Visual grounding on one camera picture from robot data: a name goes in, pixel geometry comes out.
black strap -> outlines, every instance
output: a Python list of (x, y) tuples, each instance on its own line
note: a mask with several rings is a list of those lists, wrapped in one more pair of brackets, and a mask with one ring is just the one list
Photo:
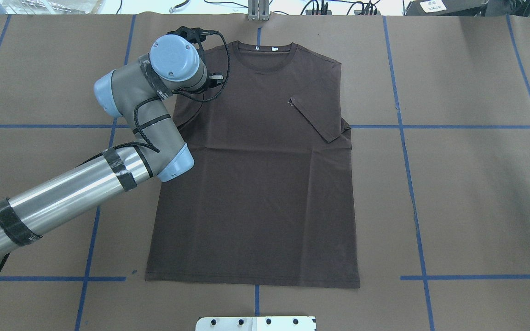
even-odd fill
[(162, 115), (162, 116), (159, 116), (159, 117), (156, 117), (156, 119), (153, 119), (153, 120), (150, 120), (146, 123), (144, 123), (143, 125), (140, 126), (140, 128), (134, 128), (134, 130), (132, 130), (132, 133), (133, 134), (137, 134), (140, 132), (140, 130), (144, 130), (146, 128), (148, 128), (149, 126), (153, 125), (153, 124), (156, 124), (162, 120), (166, 120), (166, 119), (170, 119), (171, 118), (171, 115), (169, 114), (165, 114), (165, 115)]
[(141, 160), (143, 160), (144, 167), (147, 168), (147, 172), (149, 173), (149, 178), (153, 178), (153, 169), (151, 169), (151, 166), (149, 165), (149, 162), (147, 161), (147, 158), (144, 157), (143, 152), (140, 150), (140, 147), (134, 146), (134, 150), (138, 154)]
[(9, 205), (9, 198), (0, 201), (0, 226), (11, 241), (18, 246), (30, 245), (34, 241), (42, 238), (42, 235), (37, 235), (32, 232), (19, 219), (19, 216), (17, 216), (11, 205)]
[(155, 90), (156, 94), (160, 96), (161, 99), (165, 100), (173, 95), (171, 90), (169, 90), (165, 83), (162, 82), (161, 76), (154, 71), (148, 53), (138, 58), (138, 65), (140, 66), (140, 70), (143, 72), (144, 77), (147, 79), (147, 82), (149, 82), (149, 85)]
[(112, 168), (112, 171), (120, 181), (120, 184), (122, 184), (124, 191), (127, 192), (136, 188), (137, 185), (134, 176), (132, 176), (132, 172), (126, 169), (124, 161), (122, 161), (122, 158), (118, 155), (118, 152), (116, 152), (114, 147), (106, 149), (101, 154), (104, 156), (105, 161), (108, 162), (109, 167)]

blue joint cap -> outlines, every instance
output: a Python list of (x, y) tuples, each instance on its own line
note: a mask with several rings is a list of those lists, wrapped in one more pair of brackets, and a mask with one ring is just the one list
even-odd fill
[(122, 114), (118, 111), (116, 103), (114, 102), (114, 94), (112, 93), (112, 75), (115, 70), (110, 71), (105, 76), (99, 78), (93, 85), (93, 92), (97, 102), (106, 113), (111, 117), (122, 117)]
[(196, 48), (178, 35), (159, 37), (151, 47), (149, 59), (156, 73), (172, 82), (187, 81), (200, 67)]
[(157, 175), (157, 177), (161, 182), (168, 182), (169, 180), (183, 174), (183, 172), (191, 169), (193, 164), (193, 157), (191, 157), (190, 150), (187, 148), (187, 144), (185, 144), (181, 147), (181, 150), (175, 155), (173, 160), (171, 160), (160, 174)]

robotic arm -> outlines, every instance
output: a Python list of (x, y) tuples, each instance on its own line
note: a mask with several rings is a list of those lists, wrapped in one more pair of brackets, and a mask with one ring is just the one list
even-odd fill
[(57, 178), (3, 199), (0, 263), (12, 250), (34, 243), (48, 231), (153, 176), (166, 182), (193, 167), (187, 144), (161, 99), (173, 94), (193, 98), (185, 92), (198, 94), (222, 84), (213, 98), (200, 101), (219, 96), (226, 81), (221, 74), (208, 75), (202, 60), (201, 42), (213, 34), (226, 46), (217, 31), (180, 27), (158, 38), (138, 61), (95, 82), (99, 104), (112, 117), (123, 116), (136, 140), (108, 148)]

white bracket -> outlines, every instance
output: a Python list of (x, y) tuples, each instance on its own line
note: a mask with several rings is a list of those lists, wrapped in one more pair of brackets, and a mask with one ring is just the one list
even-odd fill
[(248, 20), (268, 21), (269, 0), (248, 0)]
[(196, 331), (316, 331), (313, 316), (200, 318)]

dark gray shirt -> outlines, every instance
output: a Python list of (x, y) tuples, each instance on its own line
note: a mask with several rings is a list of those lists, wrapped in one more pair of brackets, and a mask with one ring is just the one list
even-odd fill
[[(178, 96), (196, 163), (162, 185), (146, 279), (358, 288), (341, 64), (297, 44), (229, 46), (219, 98)], [(224, 47), (206, 62), (226, 68)]]

